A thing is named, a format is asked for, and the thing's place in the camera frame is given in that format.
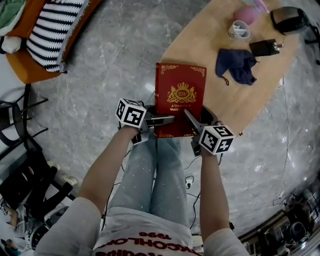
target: paper cup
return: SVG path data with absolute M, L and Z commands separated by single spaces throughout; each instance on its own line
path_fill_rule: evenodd
M 248 37 L 250 37 L 250 29 L 248 25 L 243 21 L 236 20 L 229 28 L 228 35 L 230 38 L 235 40 L 247 39 Z

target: pink object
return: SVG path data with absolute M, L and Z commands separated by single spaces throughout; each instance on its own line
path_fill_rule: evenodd
M 247 25 L 254 23 L 262 12 L 269 13 L 263 0 L 254 0 L 255 5 L 247 5 L 233 13 L 235 21 L 243 21 Z

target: book cover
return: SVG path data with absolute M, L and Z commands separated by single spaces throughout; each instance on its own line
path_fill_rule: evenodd
M 155 71 L 155 108 L 159 115 L 174 115 L 173 123 L 154 128 L 157 138 L 195 135 L 184 114 L 187 109 L 200 120 L 207 69 L 202 66 L 157 63 Z

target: orange chair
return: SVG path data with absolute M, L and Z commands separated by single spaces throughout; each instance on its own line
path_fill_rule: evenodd
M 74 29 L 73 35 L 68 40 L 64 56 L 62 58 L 63 61 L 66 59 L 68 52 L 73 42 L 75 41 L 81 27 L 84 25 L 90 14 L 94 11 L 94 9 L 101 1 L 102 0 L 90 1 L 89 6 L 86 8 L 81 20 L 79 21 L 77 27 Z M 15 36 L 28 39 L 46 2 L 47 0 L 27 0 L 19 22 L 17 23 L 15 28 L 7 34 L 7 36 Z M 14 53 L 7 53 L 6 58 L 17 77 L 24 84 L 31 84 L 55 78 L 60 76 L 61 74 L 59 72 L 46 71 L 45 68 L 43 68 L 32 59 L 31 55 L 26 49 L 18 50 Z

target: black and white striped pillow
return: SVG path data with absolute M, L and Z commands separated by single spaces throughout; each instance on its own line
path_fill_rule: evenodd
M 32 58 L 49 72 L 64 72 L 62 61 L 68 40 L 77 27 L 89 0 L 46 3 L 26 41 Z

